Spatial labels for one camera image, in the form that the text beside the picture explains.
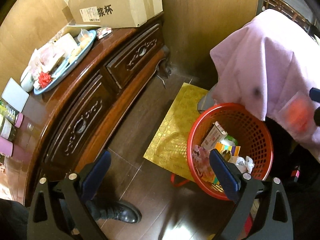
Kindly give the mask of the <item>white tissue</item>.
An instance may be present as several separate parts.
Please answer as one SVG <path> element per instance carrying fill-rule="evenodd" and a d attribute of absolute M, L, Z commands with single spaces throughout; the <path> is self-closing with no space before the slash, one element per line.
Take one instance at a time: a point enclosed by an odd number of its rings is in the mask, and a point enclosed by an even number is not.
<path fill-rule="evenodd" d="M 237 157 L 235 165 L 241 173 L 249 174 L 252 173 L 253 168 L 255 167 L 253 159 L 249 156 L 246 156 L 245 158 Z"/>

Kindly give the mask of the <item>red plastic trash basket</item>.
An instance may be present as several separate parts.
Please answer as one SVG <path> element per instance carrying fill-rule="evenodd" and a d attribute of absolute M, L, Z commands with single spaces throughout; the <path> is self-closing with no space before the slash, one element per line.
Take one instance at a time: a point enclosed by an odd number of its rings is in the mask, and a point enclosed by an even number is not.
<path fill-rule="evenodd" d="M 210 107 L 195 120 L 187 141 L 187 163 L 193 181 L 208 195 L 228 200 L 220 185 L 214 185 L 201 178 L 192 159 L 193 147 L 203 142 L 216 121 L 228 135 L 238 141 L 240 156 L 249 156 L 253 159 L 255 166 L 251 176 L 255 179 L 267 179 L 273 162 L 273 144 L 265 123 L 238 103 L 222 103 Z"/>

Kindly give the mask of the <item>purple bed sheet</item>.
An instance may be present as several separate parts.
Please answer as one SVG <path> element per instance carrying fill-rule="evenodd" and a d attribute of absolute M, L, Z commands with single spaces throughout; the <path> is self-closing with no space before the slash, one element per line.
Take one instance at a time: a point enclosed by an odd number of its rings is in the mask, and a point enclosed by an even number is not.
<path fill-rule="evenodd" d="M 267 9 L 210 51 L 218 103 L 239 103 L 270 118 L 319 158 L 309 90 L 319 87 L 319 45 L 295 22 Z"/>

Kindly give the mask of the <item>black boot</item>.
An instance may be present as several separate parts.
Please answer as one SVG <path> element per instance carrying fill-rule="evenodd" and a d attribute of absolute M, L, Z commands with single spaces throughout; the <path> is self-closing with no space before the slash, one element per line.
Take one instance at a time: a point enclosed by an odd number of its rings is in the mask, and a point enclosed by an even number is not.
<path fill-rule="evenodd" d="M 90 200 L 86 202 L 86 207 L 95 221 L 112 219 L 128 224 L 137 224 L 142 219 L 140 211 L 128 202 L 110 202 L 105 207 L 100 207 L 93 200 Z"/>

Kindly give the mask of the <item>dark wooden dresser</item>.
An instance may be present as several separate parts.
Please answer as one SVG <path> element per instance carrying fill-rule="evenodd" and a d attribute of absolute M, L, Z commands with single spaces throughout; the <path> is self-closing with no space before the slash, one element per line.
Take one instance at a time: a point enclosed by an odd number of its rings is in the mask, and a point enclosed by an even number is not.
<path fill-rule="evenodd" d="M 4 159 L 13 200 L 30 205 L 40 176 L 60 180 L 92 162 L 169 50 L 158 15 L 138 28 L 95 40 L 84 59 L 52 90 L 31 95 Z"/>

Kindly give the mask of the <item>white medicine box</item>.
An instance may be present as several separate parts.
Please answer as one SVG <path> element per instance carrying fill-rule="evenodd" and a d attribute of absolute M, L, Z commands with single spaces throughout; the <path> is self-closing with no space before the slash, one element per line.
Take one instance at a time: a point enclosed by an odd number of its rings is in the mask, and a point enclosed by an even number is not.
<path fill-rule="evenodd" d="M 212 129 L 209 131 L 205 139 L 203 140 L 201 147 L 207 151 L 211 151 L 215 148 L 217 142 L 221 142 L 228 133 L 222 128 L 219 122 L 214 122 Z"/>

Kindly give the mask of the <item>yellow gold floor mat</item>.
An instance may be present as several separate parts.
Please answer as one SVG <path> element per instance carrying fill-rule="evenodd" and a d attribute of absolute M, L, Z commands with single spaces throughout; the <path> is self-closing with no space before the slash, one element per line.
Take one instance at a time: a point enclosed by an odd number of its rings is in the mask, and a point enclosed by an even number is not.
<path fill-rule="evenodd" d="M 183 83 L 143 157 L 187 180 L 193 180 L 187 162 L 189 132 L 200 116 L 197 105 L 208 90 Z"/>

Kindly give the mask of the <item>blue tray with clutter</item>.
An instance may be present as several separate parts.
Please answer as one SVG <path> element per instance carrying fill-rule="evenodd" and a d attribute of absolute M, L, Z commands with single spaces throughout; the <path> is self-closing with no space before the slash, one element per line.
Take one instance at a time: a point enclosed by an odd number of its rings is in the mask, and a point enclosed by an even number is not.
<path fill-rule="evenodd" d="M 87 55 L 97 32 L 81 29 L 35 49 L 25 68 L 20 85 L 26 91 L 40 95 L 56 87 Z"/>

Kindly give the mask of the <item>cardboard box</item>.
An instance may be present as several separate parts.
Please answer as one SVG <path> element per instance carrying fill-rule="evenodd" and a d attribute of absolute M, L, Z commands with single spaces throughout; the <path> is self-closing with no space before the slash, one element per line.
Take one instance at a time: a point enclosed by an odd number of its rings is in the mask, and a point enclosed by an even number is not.
<path fill-rule="evenodd" d="M 140 27 L 163 11 L 162 0 L 66 0 L 76 24 Z"/>

